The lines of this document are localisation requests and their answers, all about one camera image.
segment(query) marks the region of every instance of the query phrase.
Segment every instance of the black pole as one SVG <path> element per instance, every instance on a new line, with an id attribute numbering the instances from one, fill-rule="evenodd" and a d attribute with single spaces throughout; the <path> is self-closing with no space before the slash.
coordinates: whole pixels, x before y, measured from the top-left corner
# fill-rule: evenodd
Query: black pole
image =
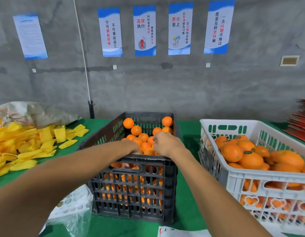
<path id="1" fill-rule="evenodd" d="M 88 103 L 89 103 L 90 119 L 95 119 L 94 118 L 93 101 L 88 101 Z"/>

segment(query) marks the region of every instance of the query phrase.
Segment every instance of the plastic bag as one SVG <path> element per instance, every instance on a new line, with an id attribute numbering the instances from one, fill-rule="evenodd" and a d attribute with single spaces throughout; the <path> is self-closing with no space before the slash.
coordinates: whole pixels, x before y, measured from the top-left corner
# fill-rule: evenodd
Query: plastic bag
<path id="1" fill-rule="evenodd" d="M 93 195 L 87 185 L 80 186 L 50 213 L 46 225 L 63 224 L 71 237 L 85 237 L 88 234 Z"/>
<path id="2" fill-rule="evenodd" d="M 45 103 L 13 101 L 0 105 L 0 127 L 19 122 L 23 126 L 33 125 L 41 129 L 50 124 L 68 125 L 79 119 L 81 117 L 77 114 L 69 114 Z"/>

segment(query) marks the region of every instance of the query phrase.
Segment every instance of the cartoon illustration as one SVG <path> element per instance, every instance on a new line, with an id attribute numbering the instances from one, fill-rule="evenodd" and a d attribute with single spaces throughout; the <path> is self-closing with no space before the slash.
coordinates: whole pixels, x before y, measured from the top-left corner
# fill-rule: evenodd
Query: cartoon illustration
<path id="1" fill-rule="evenodd" d="M 142 37 L 142 39 L 140 40 L 140 42 L 138 43 L 138 47 L 143 50 L 143 49 L 146 49 L 146 42 L 144 41 L 145 38 Z"/>
<path id="2" fill-rule="evenodd" d="M 173 47 L 178 47 L 180 36 L 173 37 L 173 40 L 174 40 Z"/>

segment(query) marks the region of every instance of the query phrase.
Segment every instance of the white cable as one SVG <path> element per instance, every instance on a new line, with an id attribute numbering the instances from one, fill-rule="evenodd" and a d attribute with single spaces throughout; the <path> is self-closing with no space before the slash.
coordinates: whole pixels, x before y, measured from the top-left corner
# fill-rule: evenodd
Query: white cable
<path id="1" fill-rule="evenodd" d="M 79 19 L 78 19 L 78 13 L 77 13 L 77 8 L 76 8 L 75 0 L 73 0 L 73 5 L 74 5 L 74 10 L 76 12 L 78 31 L 79 31 L 79 36 L 80 36 L 81 48 L 82 48 L 82 55 L 83 55 L 83 62 L 84 62 L 84 69 L 85 69 L 85 77 L 87 79 L 87 88 L 88 88 L 89 102 L 91 103 L 90 88 L 89 88 L 88 73 L 87 73 L 87 65 L 85 63 L 84 49 L 83 49 L 83 43 L 82 43 L 82 37 L 81 37 L 81 31 L 80 31 L 80 25 L 79 25 Z"/>

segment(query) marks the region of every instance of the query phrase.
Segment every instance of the gray concrete wall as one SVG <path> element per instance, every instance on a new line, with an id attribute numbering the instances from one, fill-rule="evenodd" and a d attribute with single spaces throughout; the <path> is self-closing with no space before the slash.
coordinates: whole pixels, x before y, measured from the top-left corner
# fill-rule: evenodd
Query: gray concrete wall
<path id="1" fill-rule="evenodd" d="M 295 111 L 305 98 L 305 0 L 237 0 L 226 55 L 203 54 L 210 0 L 193 0 L 191 54 L 168 56 L 168 5 L 179 1 L 191 0 L 76 0 L 96 118 L 173 111 L 283 121 Z M 133 5 L 148 4 L 157 4 L 157 55 L 136 57 Z M 103 57 L 99 7 L 120 8 L 123 57 Z M 12 16 L 26 13 L 39 16 L 48 59 L 24 60 Z M 301 55 L 298 66 L 279 67 L 282 55 Z M 17 100 L 89 116 L 72 0 L 0 0 L 0 104 Z"/>

